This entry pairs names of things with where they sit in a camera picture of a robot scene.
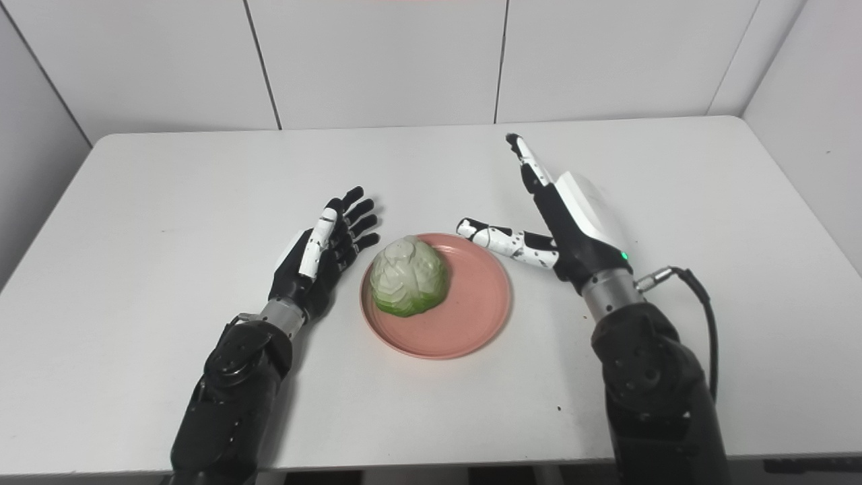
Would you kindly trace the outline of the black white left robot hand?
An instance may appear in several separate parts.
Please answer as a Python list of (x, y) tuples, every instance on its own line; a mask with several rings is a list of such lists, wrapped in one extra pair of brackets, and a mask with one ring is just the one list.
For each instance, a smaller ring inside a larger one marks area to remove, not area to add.
[(358, 254), (376, 245), (372, 232), (378, 217), (375, 202), (357, 185), (343, 197), (333, 197), (321, 217), (302, 231), (275, 270), (270, 300), (289, 301), (302, 313), (304, 323), (314, 323), (325, 313), (342, 273)]

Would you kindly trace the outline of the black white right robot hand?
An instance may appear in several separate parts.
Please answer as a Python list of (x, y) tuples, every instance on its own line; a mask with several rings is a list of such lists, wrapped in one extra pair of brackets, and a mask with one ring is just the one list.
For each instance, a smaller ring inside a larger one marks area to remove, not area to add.
[(599, 218), (601, 203), (591, 182), (571, 172), (552, 179), (523, 136), (508, 133), (505, 139), (520, 162), (521, 180), (550, 234), (462, 218), (456, 227), (458, 236), (511, 260), (550, 269), (579, 294), (603, 272), (632, 274), (619, 238)]

